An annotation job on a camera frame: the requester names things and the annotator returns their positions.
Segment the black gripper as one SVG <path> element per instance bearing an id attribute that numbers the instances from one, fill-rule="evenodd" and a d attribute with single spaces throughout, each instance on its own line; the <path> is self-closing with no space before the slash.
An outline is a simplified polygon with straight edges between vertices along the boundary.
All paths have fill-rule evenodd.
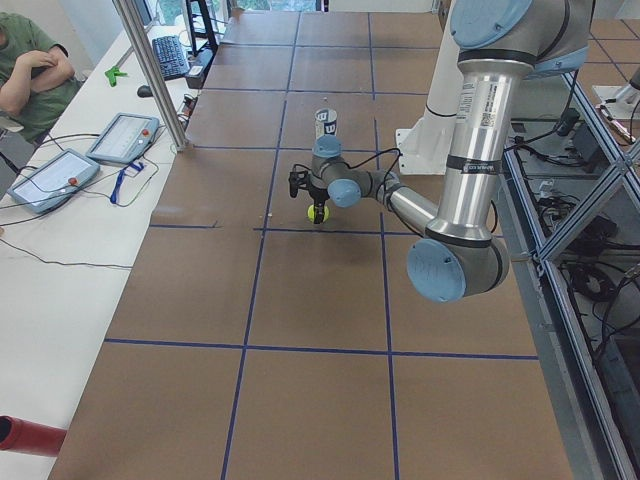
<path id="1" fill-rule="evenodd" d="M 314 224 L 320 224 L 320 204 L 322 203 L 323 212 L 328 211 L 327 203 L 328 200 L 328 192 L 325 188 L 318 187 L 313 183 L 309 183 L 307 186 L 307 190 L 309 195 L 315 202 L 313 205 L 313 222 Z"/>

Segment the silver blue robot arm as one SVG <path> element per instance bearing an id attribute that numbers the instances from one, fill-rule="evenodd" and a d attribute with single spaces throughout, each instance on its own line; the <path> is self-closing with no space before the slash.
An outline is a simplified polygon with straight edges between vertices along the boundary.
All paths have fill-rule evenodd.
<path id="1" fill-rule="evenodd" d="M 509 256 L 486 221 L 516 91 L 524 79 L 575 71 L 585 62 L 594 9 L 592 1 L 458 1 L 451 7 L 462 85 L 439 204 L 391 171 L 349 165 L 333 135 L 316 139 L 306 172 L 290 172 L 290 194 L 309 192 L 315 223 L 324 220 L 326 201 L 342 208 L 363 198 L 379 201 L 420 235 L 408 252 L 407 272 L 434 302 L 497 287 Z"/>

